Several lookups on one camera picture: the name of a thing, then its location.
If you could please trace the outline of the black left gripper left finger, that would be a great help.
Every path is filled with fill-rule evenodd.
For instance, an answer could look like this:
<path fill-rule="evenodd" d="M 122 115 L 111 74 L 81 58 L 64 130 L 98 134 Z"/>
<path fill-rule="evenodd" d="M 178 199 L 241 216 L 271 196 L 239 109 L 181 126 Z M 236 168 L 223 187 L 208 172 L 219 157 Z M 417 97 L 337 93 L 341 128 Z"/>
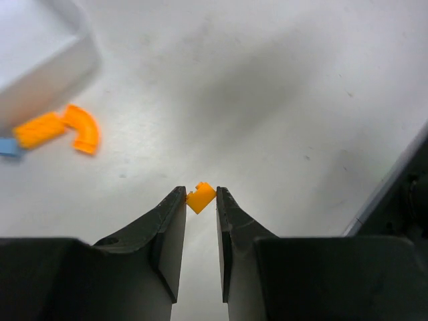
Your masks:
<path fill-rule="evenodd" d="M 186 190 L 94 245 L 1 240 L 2 320 L 169 320 L 177 302 Z"/>

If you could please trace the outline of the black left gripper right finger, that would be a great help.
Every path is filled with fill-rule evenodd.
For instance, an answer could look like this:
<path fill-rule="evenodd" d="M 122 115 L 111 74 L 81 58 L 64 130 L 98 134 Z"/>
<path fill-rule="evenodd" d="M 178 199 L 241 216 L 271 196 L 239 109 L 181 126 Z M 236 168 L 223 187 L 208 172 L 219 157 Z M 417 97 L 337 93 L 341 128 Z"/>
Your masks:
<path fill-rule="evenodd" d="M 230 320 L 426 320 L 427 244 L 386 235 L 278 237 L 217 188 Z"/>

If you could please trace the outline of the small orange square plate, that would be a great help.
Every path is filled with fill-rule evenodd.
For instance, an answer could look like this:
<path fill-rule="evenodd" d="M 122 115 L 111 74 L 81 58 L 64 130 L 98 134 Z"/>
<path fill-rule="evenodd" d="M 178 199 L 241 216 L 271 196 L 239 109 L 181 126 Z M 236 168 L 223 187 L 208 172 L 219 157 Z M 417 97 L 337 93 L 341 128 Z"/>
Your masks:
<path fill-rule="evenodd" d="M 195 192 L 190 192 L 186 196 L 186 204 L 196 213 L 200 214 L 214 198 L 216 198 L 216 191 L 207 182 L 200 182 L 196 187 Z"/>

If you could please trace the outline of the large orange curved lego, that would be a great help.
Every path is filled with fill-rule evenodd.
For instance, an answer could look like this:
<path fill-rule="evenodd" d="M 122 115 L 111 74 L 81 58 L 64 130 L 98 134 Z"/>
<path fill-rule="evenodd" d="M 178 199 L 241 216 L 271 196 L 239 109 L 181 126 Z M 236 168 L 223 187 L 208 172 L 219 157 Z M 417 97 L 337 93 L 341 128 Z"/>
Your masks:
<path fill-rule="evenodd" d="M 69 104 L 62 122 L 76 133 L 73 147 L 78 152 L 94 156 L 100 147 L 101 133 L 95 118 L 85 109 Z"/>

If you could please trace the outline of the orange 2x4 lego plate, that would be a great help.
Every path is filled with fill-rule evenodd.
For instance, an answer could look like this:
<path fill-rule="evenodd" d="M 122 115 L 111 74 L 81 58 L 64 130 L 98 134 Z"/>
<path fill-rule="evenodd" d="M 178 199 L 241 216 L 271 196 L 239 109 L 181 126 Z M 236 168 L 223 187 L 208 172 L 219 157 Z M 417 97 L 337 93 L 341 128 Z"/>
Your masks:
<path fill-rule="evenodd" d="M 66 126 L 55 112 L 48 112 L 16 126 L 13 135 L 21 148 L 33 149 L 66 132 Z"/>

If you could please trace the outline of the single light blue lego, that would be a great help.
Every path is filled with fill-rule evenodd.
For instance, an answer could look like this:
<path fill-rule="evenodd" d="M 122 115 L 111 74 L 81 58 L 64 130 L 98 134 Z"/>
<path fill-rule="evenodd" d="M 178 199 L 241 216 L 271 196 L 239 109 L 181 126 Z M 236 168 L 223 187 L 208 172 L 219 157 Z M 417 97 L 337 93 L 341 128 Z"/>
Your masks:
<path fill-rule="evenodd" d="M 17 140 L 14 138 L 1 138 L 0 155 L 8 157 L 20 157 L 21 149 Z"/>

